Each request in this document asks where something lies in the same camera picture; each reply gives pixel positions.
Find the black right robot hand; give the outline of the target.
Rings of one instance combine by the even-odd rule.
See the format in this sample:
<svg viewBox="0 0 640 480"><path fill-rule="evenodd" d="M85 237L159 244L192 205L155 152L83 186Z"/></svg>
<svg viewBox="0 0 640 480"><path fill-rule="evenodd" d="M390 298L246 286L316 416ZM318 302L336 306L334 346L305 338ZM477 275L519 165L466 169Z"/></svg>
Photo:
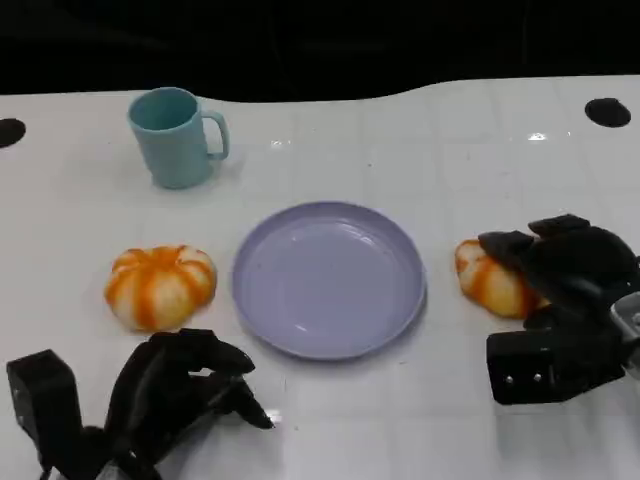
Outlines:
<svg viewBox="0 0 640 480"><path fill-rule="evenodd" d="M639 291L639 257L617 234L573 214L532 221L529 231L486 232L480 246L572 321L598 321Z"/></svg>

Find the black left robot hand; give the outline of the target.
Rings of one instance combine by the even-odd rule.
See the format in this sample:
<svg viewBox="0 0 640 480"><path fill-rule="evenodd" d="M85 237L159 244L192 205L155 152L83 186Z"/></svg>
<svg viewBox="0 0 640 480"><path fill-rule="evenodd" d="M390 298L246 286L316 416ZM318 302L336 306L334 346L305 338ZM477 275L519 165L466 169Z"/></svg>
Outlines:
<svg viewBox="0 0 640 480"><path fill-rule="evenodd" d="M250 357L211 330L159 332L136 347L112 390L104 431L121 468L157 478L156 465L193 428L229 414L270 430L274 423L244 376Z"/></svg>

